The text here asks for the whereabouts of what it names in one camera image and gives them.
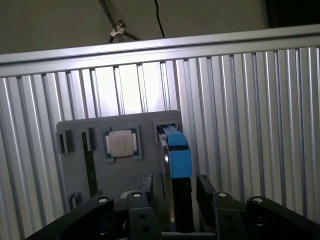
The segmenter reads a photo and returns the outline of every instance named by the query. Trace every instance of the blue latch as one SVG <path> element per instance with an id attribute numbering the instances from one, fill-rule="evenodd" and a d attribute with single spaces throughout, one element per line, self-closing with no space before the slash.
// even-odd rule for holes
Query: blue latch
<path id="1" fill-rule="evenodd" d="M 173 125 L 161 126 L 160 130 L 162 130 L 163 139 L 168 145 L 171 178 L 191 177 L 191 152 L 185 135 Z"/>

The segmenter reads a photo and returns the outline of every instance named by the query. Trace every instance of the ribbed aluminum panel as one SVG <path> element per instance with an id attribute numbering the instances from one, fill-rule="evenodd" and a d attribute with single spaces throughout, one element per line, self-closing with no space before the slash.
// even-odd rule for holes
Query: ribbed aluminum panel
<path id="1" fill-rule="evenodd" d="M 222 55 L 209 45 L 209 55 L 167 49 L 132 64 L 78 69 L 57 60 L 40 64 L 52 71 L 8 77 L 1 72 L 14 66 L 0 65 L 0 238 L 24 238 L 64 213 L 58 122 L 166 110 L 181 112 L 194 175 L 241 201 L 266 196 L 320 223 L 319 48 L 304 41 L 230 54 L 223 44 Z"/>

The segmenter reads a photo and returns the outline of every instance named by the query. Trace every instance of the screw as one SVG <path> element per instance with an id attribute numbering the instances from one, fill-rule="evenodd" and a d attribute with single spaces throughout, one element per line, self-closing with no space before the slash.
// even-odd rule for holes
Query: screw
<path id="1" fill-rule="evenodd" d="M 255 199 L 253 199 L 253 201 L 255 201 L 258 204 L 261 204 L 263 202 L 263 200 L 261 198 L 255 198 Z"/>
<path id="2" fill-rule="evenodd" d="M 219 197 L 225 198 L 227 196 L 227 194 L 225 194 L 224 192 L 220 192 L 218 194 Z"/>
<path id="3" fill-rule="evenodd" d="M 108 198 L 107 197 L 101 197 L 99 198 L 99 203 L 105 203 L 106 201 L 108 201 Z"/>

